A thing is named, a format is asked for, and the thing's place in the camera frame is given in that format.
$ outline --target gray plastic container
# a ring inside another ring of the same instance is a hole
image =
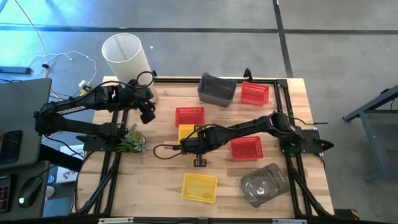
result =
[[[198,95],[200,101],[227,108],[234,98],[235,89],[236,80],[213,77],[206,72],[201,76]]]

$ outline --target black clamp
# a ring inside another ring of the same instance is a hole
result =
[[[250,68],[244,70],[243,78],[248,78],[249,82],[253,82],[253,76],[251,75]]]

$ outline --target keyboard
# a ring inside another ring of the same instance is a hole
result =
[[[11,208],[11,175],[0,174],[0,213],[9,212]]]

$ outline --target concrete floor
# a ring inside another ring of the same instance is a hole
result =
[[[220,27],[275,29],[272,0],[118,0],[62,1],[20,0],[36,24],[103,27]],[[398,2],[390,0],[279,0],[286,29],[398,29]],[[9,1],[0,22],[28,21]],[[48,53],[77,50],[97,61],[98,74],[112,75],[101,55],[102,43],[113,33],[41,32]],[[137,33],[152,69],[159,75],[240,77],[250,67],[256,77],[286,77],[278,34],[171,34]],[[315,121],[323,139],[335,143],[325,153],[326,173],[335,208],[355,208],[364,220],[398,221],[398,182],[366,183],[363,174],[374,169],[362,124],[341,117],[398,84],[396,35],[287,35],[295,78],[304,78]],[[42,54],[34,32],[0,31],[1,65],[27,65],[31,56]],[[93,64],[72,55],[52,64],[53,89],[67,95],[77,84],[89,80]],[[40,69],[41,62],[33,64]],[[0,78],[28,79],[34,75]],[[91,121],[92,111],[71,116]],[[78,144],[74,134],[57,139]],[[47,141],[52,147],[60,144]],[[68,213],[72,185],[57,186],[56,200],[46,203],[45,215]]]

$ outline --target white cable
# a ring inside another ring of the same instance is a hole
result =
[[[53,58],[51,58],[51,59],[48,61],[48,63],[50,63],[52,60],[54,60],[54,59],[55,59],[57,56],[59,56],[59,55],[65,55],[65,56],[67,56],[67,58],[68,58],[69,60],[72,60],[72,58],[70,58],[70,57],[68,56],[68,54],[71,54],[71,53],[79,54],[79,55],[81,55],[81,56],[86,57],[88,60],[94,62],[94,75],[91,77],[91,79],[90,79],[89,82],[88,82],[88,84],[90,84],[91,81],[93,81],[94,77],[95,77],[96,74],[97,74],[97,65],[96,65],[96,61],[93,60],[93,59],[91,59],[89,56],[87,56],[87,55],[85,55],[85,54],[82,54],[82,53],[80,53],[80,52],[77,52],[77,51],[75,51],[75,50],[72,50],[71,52],[67,52],[67,53],[48,54],[47,56],[51,56],[51,55],[54,56]],[[34,56],[30,59],[28,67],[31,66],[31,65],[35,62],[36,59],[33,60],[33,58],[35,58],[35,57],[43,57],[43,55],[34,55]],[[44,70],[41,70],[41,71],[38,72],[38,73],[33,73],[33,72],[32,72],[32,74],[33,74],[33,75],[40,75],[43,71],[44,71]]]
[[[30,24],[31,24],[32,27],[35,29],[37,36],[39,36],[40,43],[42,43],[42,48],[43,48],[44,64],[47,64],[47,55],[46,55],[46,53],[45,53],[45,47],[44,47],[44,44],[43,44],[42,37],[40,36],[39,32],[38,32],[37,29],[36,29],[36,26],[33,25],[33,22],[31,21],[31,19],[29,18],[29,16],[27,16],[25,10],[22,8],[22,6],[19,4],[19,2],[18,2],[17,0],[15,0],[15,3],[17,3],[17,5],[18,5],[19,8],[21,9],[21,11],[25,14],[27,20],[29,20]],[[44,77],[47,77],[47,70],[46,70],[46,68],[44,68],[43,71],[44,71]]]

